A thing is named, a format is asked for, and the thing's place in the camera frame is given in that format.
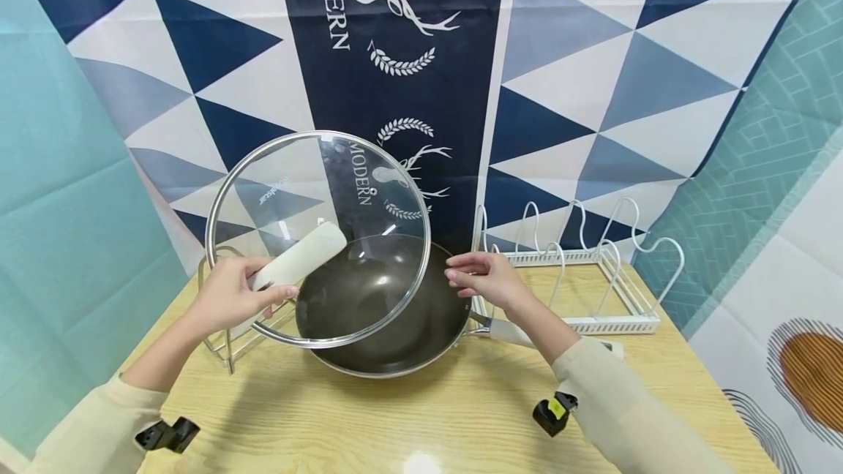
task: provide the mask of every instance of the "person's left hand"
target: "person's left hand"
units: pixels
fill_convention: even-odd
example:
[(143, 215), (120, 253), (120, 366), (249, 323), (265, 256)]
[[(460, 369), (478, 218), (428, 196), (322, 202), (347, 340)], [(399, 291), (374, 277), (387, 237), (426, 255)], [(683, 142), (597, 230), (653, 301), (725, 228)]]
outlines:
[(184, 313), (184, 320), (210, 336), (234, 328), (272, 304), (281, 304), (298, 295), (293, 285), (275, 285), (268, 290), (251, 291), (246, 284), (252, 274), (271, 262), (271, 258), (220, 258), (199, 294)]

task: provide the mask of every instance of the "blue triangle pattern backdrop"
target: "blue triangle pattern backdrop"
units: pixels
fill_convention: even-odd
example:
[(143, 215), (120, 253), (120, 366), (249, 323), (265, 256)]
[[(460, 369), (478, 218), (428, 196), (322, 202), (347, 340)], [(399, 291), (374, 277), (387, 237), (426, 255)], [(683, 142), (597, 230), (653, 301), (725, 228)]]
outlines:
[[(762, 12), (747, 8), (759, 0), (39, 1), (196, 247), (245, 154), (334, 129), (412, 161), (434, 240), (451, 251), (470, 246), (478, 203), (500, 245), (514, 245), (507, 225), (529, 201), (540, 213), (582, 201), (592, 244), (613, 202), (634, 192), (647, 223), (609, 236), (646, 231), (670, 202), (665, 187), (708, 157), (793, 2)], [(297, 239), (268, 231), (273, 220), (315, 223), (331, 191), (289, 187), (265, 208), (278, 187), (263, 174), (229, 192), (220, 236), (275, 252)], [(576, 247), (570, 215), (539, 243)]]

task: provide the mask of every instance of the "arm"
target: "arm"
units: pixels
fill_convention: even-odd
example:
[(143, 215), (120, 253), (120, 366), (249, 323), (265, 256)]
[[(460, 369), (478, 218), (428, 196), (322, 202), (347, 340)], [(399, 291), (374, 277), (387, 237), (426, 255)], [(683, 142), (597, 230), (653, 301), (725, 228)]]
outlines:
[(581, 339), (521, 281), (506, 258), (467, 253), (446, 276), (460, 296), (483, 295), (531, 338), (560, 390), (576, 396), (586, 440), (623, 474), (728, 474), (732, 469), (599, 342)]
[(207, 336), (233, 328), (298, 292), (253, 292), (246, 278), (268, 262), (224, 258), (192, 306), (120, 376), (95, 388), (41, 443), (26, 474), (130, 474), (146, 452), (135, 436), (161, 420), (161, 407), (190, 354)]

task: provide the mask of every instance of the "glass lid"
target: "glass lid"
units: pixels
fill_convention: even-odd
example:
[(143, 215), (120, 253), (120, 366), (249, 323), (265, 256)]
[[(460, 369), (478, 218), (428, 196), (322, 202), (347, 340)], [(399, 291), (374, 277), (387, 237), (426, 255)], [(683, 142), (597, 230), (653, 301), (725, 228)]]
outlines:
[[(339, 231), (321, 227), (326, 222)], [(326, 229), (333, 231), (331, 241), (323, 236)], [(407, 236), (417, 241), (389, 240)], [(314, 243), (331, 243), (331, 263), (307, 276), (307, 285), (273, 282), (298, 285), (300, 296), (273, 308), (271, 317), (232, 330), (232, 336), (250, 327), (269, 339), (317, 350), (362, 340), (398, 317), (421, 285), (430, 256), (427, 206), (411, 174), (382, 148), (342, 132), (297, 132), (256, 148), (228, 174), (211, 206), (209, 264), (223, 252), (276, 258), (299, 245), (283, 258), (285, 267), (290, 258), (306, 265), (301, 252)], [(353, 275), (372, 269), (382, 276), (370, 289), (355, 286)], [(349, 286), (337, 285), (339, 280)], [(311, 314), (337, 317), (331, 332), (297, 324), (296, 318), (308, 321), (303, 312), (294, 313), (304, 303)], [(325, 318), (311, 321), (325, 325)]]

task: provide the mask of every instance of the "hand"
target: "hand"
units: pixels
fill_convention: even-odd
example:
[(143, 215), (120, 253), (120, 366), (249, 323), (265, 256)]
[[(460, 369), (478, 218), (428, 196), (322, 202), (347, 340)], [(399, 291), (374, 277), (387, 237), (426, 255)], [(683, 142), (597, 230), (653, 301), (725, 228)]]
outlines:
[(298, 295), (292, 285), (276, 285), (263, 291), (251, 291), (246, 284), (252, 274), (271, 262), (271, 258), (221, 258), (194, 298), (185, 321), (203, 336), (234, 328), (245, 320), (264, 312), (271, 313), (272, 304), (281, 304)]
[(451, 287), (461, 287), (458, 296), (482, 295), (487, 301), (508, 312), (512, 304), (534, 298), (533, 293), (500, 253), (467, 252), (448, 259), (445, 270)]

